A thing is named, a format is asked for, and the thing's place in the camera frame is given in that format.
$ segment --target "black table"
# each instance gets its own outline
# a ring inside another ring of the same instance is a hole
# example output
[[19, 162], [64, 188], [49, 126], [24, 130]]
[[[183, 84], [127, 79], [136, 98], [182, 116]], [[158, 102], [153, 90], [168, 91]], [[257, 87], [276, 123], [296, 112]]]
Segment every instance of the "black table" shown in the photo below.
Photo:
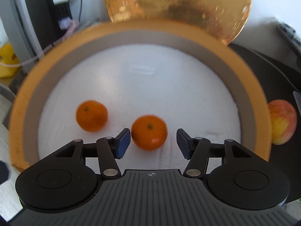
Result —
[[[272, 145], [269, 162], [283, 171], [290, 181], [290, 194], [286, 203], [299, 199], [301, 198], [301, 166], [299, 165], [299, 156], [301, 155], [301, 117], [293, 96], [294, 88], [278, 70], [259, 56], [241, 46], [235, 44], [230, 44], [229, 46], [253, 70], [264, 90], [268, 102], [276, 99], [285, 99], [295, 107], [298, 113], [297, 129], [293, 137], [283, 145]], [[290, 81], [298, 89], [301, 89], [301, 74], [272, 58], [265, 58], [281, 69]]]

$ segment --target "metal screw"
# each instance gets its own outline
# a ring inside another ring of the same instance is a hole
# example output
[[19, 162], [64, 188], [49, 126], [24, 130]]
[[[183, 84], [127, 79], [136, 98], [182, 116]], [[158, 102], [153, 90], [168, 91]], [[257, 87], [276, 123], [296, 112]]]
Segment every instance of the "metal screw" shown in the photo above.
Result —
[[104, 170], [103, 174], [106, 176], [115, 176], [118, 174], [118, 171], [116, 169], [109, 168], [107, 170]]
[[201, 175], [201, 171], [198, 169], [189, 169], [186, 171], [186, 174], [189, 176], [199, 176]]

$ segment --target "wooden floor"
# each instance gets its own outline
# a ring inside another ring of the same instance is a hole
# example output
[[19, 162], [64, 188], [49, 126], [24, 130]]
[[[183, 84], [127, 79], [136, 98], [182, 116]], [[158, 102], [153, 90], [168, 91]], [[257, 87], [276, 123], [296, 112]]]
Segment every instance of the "wooden floor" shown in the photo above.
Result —
[[[0, 95], [0, 121], [3, 120], [11, 103]], [[13, 218], [21, 209], [14, 184], [19, 172], [10, 165], [8, 150], [8, 130], [0, 122], [0, 160], [7, 163], [10, 170], [9, 180], [0, 185], [0, 215], [6, 220]], [[301, 219], [301, 203], [293, 201], [284, 206], [296, 219]]]

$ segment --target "white wall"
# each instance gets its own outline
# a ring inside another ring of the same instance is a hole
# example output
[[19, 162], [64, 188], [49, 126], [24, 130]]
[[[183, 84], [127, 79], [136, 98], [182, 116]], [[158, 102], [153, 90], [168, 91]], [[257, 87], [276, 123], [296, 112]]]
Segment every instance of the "white wall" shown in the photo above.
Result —
[[[78, 17], [79, 5], [79, 0], [71, 1], [74, 18]], [[278, 36], [275, 17], [301, 34], [300, 0], [252, 0], [249, 19], [234, 43], [251, 47], [293, 67], [296, 57]], [[82, 23], [97, 18], [109, 20], [104, 0], [83, 0]]]

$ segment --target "black device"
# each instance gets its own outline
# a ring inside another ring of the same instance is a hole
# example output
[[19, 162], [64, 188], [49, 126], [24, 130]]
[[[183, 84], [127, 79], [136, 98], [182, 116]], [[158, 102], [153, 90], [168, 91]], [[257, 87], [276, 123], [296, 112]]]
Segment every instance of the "black device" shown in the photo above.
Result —
[[[177, 131], [177, 144], [190, 160], [181, 174], [171, 170], [125, 170], [121, 159], [129, 129], [96, 143], [73, 140], [23, 171], [16, 191], [23, 205], [10, 225], [295, 225], [281, 205], [287, 177], [241, 144], [213, 144]], [[98, 157], [100, 174], [85, 166]], [[208, 160], [222, 165], [206, 174]]]

